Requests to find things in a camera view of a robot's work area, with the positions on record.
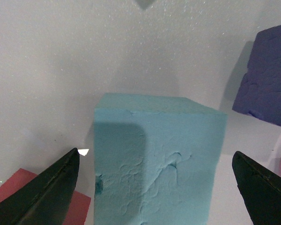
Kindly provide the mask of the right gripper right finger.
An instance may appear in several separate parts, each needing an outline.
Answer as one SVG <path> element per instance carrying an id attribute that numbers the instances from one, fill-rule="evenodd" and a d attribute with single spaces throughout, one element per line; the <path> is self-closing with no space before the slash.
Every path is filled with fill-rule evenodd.
<path id="1" fill-rule="evenodd" d="M 281 225 L 281 177 L 240 151 L 232 168 L 253 224 Z"/>

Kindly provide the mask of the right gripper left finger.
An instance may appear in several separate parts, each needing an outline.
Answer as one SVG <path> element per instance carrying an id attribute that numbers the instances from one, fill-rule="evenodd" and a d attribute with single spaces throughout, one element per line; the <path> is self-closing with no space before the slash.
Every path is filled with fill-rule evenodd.
<path id="1" fill-rule="evenodd" d="M 76 148 L 0 202 L 0 225 L 63 224 L 76 187 L 80 154 Z"/>

